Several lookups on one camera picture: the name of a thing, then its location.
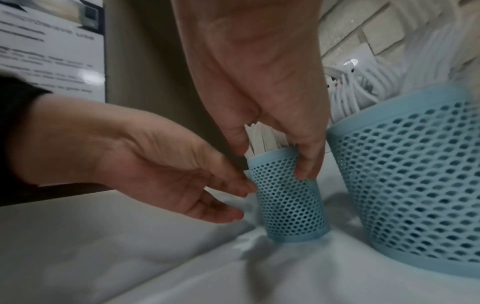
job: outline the basket base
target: basket base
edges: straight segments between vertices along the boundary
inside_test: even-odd
[[[425,256],[418,256],[415,254],[394,250],[374,242],[370,243],[372,247],[381,254],[414,267],[440,273],[480,278],[480,263],[456,262]]]
[[[282,235],[267,233],[267,236],[269,239],[277,243],[299,243],[299,242],[306,242],[306,241],[311,241],[317,238],[321,238],[329,231],[330,231],[330,227],[326,225],[317,231],[310,232],[307,234],[302,234],[302,235],[282,236]]]

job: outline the poster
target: poster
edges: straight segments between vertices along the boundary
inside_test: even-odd
[[[0,70],[54,93],[105,102],[102,0],[0,0]]]

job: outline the black sleeve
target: black sleeve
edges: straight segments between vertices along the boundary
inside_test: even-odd
[[[0,202],[25,188],[34,187],[18,179],[11,171],[6,155],[6,141],[33,101],[47,90],[17,78],[0,76]]]

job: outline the small blue basket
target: small blue basket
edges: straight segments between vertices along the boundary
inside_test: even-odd
[[[308,241],[329,231],[317,182],[294,177],[298,158],[289,147],[248,161],[267,235],[276,242]]]
[[[373,247],[480,278],[480,116],[462,85],[400,96],[331,127],[328,142]]]

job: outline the person's right hand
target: person's right hand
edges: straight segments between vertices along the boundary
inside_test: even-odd
[[[317,24],[321,0],[173,0],[195,86],[234,151],[261,121],[297,144],[298,179],[322,166],[330,117]]]
[[[23,181],[96,182],[169,211],[214,223],[241,210],[205,187],[247,196],[255,185],[206,141],[163,117],[52,94],[10,134],[7,156]]]

